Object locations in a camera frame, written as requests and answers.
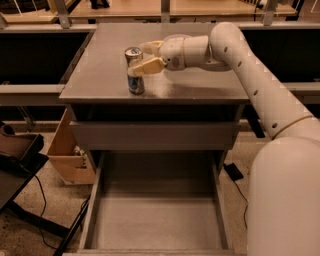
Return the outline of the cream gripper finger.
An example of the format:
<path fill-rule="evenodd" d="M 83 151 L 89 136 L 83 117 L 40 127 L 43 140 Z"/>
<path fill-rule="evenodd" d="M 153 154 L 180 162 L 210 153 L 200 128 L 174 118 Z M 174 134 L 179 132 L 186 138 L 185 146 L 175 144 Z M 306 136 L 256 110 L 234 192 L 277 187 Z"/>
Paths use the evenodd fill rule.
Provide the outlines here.
<path fill-rule="evenodd" d="M 130 76 L 143 76 L 160 73 L 166 63 L 160 57 L 151 57 L 146 60 L 134 61 L 128 68 Z"/>
<path fill-rule="evenodd" d="M 139 45 L 139 48 L 146 54 L 159 56 L 160 55 L 160 48 L 163 45 L 162 40 L 157 41 L 149 41 L 144 42 Z"/>

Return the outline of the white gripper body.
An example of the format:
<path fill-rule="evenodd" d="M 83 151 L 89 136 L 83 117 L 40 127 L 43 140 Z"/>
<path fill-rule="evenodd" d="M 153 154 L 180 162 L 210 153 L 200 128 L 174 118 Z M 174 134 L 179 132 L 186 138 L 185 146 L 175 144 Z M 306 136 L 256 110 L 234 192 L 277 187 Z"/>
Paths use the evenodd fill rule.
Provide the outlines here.
<path fill-rule="evenodd" d="M 182 36 L 167 37 L 160 47 L 160 56 L 166 63 L 166 68 L 171 71 L 183 70 L 185 68 L 183 57 Z"/>

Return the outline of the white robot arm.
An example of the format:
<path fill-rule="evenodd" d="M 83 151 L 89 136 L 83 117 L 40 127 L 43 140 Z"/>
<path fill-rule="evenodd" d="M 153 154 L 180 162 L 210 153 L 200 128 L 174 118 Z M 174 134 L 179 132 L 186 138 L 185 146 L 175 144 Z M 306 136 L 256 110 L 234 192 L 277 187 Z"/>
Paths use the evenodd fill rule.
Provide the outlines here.
<path fill-rule="evenodd" d="M 134 77 L 199 67 L 233 70 L 271 137 L 249 177 L 247 256 L 320 256 L 320 121 L 222 22 L 208 36 L 174 35 L 141 45 Z"/>

